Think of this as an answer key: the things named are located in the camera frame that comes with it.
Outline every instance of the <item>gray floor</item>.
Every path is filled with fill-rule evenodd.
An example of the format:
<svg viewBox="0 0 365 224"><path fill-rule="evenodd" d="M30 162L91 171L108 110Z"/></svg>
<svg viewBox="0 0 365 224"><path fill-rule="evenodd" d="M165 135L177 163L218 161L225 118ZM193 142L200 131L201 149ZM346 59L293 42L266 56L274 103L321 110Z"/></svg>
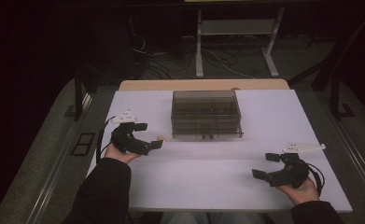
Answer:
<svg viewBox="0 0 365 224"><path fill-rule="evenodd" d="M206 39L204 78L271 78L258 53L266 41L266 38L253 36ZM163 54L161 49L151 52L156 54L150 57L141 78L195 78L194 46L189 38L186 38L186 43L183 60L173 59ZM308 38L304 36L276 41L272 56L281 78L294 77L318 63L334 45L333 42L315 42L313 46L307 43ZM214 54L224 59L223 64L232 66L225 69ZM330 90L313 91L310 85L314 77L315 74L312 74L291 88L297 92L319 142L327 146L325 154L353 207L353 212L341 214L344 222L365 223L365 172L361 172L365 171L365 107L343 85L341 103L348 104L355 117L336 121L329 112ZM65 115L75 104L73 80L65 86L0 206L0 223L60 223L63 220L71 208L78 185L88 171L98 131L117 89L101 87L98 93L87 99L79 121L74 121ZM71 156L70 152L81 133L95 133L89 155ZM352 160L359 157L362 158L359 159L360 166ZM269 215L277 224L292 223L289 213Z"/></svg>

